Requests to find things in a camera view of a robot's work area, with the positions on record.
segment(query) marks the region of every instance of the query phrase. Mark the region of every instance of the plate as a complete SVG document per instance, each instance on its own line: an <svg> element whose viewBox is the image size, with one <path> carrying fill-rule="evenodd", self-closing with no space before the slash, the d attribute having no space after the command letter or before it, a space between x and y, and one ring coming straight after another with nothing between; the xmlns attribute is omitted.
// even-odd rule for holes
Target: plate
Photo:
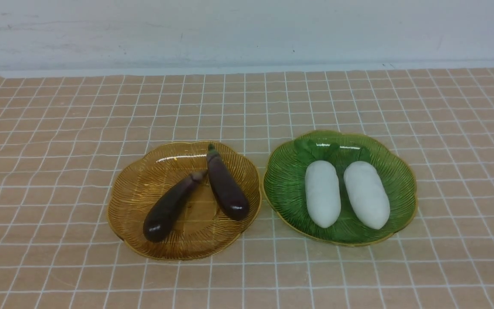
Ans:
<svg viewBox="0 0 494 309"><path fill-rule="evenodd" d="M341 212L327 229L310 219L306 207L304 174L315 160L331 162L339 176ZM380 230L361 223L349 203L343 174L346 167L358 160L375 166L390 200L390 219ZM270 206L292 229L341 246L384 241L404 229L418 209L417 183L408 164L376 139L357 133L316 130L283 143L269 157L263 191Z"/></svg>
<svg viewBox="0 0 494 309"><path fill-rule="evenodd" d="M249 215L242 221L224 215L206 176L190 196L171 234L159 243L148 241L142 232L147 213L169 188L191 172L207 168L205 156L209 143L214 144L249 200ZM167 143L119 174L108 205L108 223L125 244L146 258L167 261L206 258L231 245L255 220L262 204L260 187L255 164L223 143Z"/></svg>

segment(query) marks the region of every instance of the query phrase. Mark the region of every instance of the wall baseboard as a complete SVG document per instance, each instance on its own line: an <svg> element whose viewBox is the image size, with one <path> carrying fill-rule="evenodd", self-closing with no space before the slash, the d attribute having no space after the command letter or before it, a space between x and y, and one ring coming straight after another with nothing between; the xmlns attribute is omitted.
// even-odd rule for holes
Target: wall baseboard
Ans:
<svg viewBox="0 0 494 309"><path fill-rule="evenodd" d="M118 68L118 69L65 69L65 70L15 70L0 71L4 78L40 78L46 76L165 76L189 74L234 74L269 72L322 72L351 70L406 70L406 69L454 69L494 68L494 60L482 61L413 61L397 63L347 63L308 65L253 65L225 67L159 67L159 68Z"/></svg>

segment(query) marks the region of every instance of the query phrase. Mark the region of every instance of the eggplant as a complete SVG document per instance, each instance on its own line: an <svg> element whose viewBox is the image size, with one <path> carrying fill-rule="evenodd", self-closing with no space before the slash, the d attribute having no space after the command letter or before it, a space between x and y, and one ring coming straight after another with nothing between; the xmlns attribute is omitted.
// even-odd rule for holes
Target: eggplant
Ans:
<svg viewBox="0 0 494 309"><path fill-rule="evenodd" d="M193 172L161 196L146 215L143 226L146 239L151 242L160 242L169 236L188 198L206 174L207 170Z"/></svg>
<svg viewBox="0 0 494 309"><path fill-rule="evenodd" d="M249 215L249 201L212 143L208 146L207 170L211 190L222 212L235 221L245 219Z"/></svg>

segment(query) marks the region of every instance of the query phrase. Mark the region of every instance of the green leaf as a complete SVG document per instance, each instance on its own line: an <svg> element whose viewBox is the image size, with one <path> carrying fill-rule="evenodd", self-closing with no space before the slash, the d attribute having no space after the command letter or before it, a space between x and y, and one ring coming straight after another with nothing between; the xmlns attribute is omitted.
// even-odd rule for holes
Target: green leaf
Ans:
<svg viewBox="0 0 494 309"><path fill-rule="evenodd" d="M308 147L316 160L323 160L326 147L318 146L313 139L308 139Z"/></svg>
<svg viewBox="0 0 494 309"><path fill-rule="evenodd" d="M327 147L327 151L325 152L325 156L323 160L329 161L329 159L337 152L339 149L339 144L331 143L329 147Z"/></svg>
<svg viewBox="0 0 494 309"><path fill-rule="evenodd" d="M293 148L295 150L294 156L296 156L297 160L302 162L303 164L309 165L316 159L314 158L310 148L308 147L308 142L304 139L295 139L293 143Z"/></svg>

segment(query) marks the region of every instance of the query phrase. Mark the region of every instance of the amber glass plate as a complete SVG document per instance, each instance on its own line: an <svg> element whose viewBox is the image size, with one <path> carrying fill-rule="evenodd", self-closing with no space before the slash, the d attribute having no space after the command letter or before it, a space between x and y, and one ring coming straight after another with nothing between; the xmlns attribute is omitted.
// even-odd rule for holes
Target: amber glass plate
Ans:
<svg viewBox="0 0 494 309"><path fill-rule="evenodd" d="M191 172L207 168L209 143L214 144L247 196L249 215L242 221L229 219L218 208L206 177L190 196L167 239L147 241L142 233L147 213L169 188ZM261 204L259 173L249 159L219 142L174 142L154 149L119 174L108 206L108 223L125 244L146 258L194 260L216 254L237 240L255 220Z"/></svg>

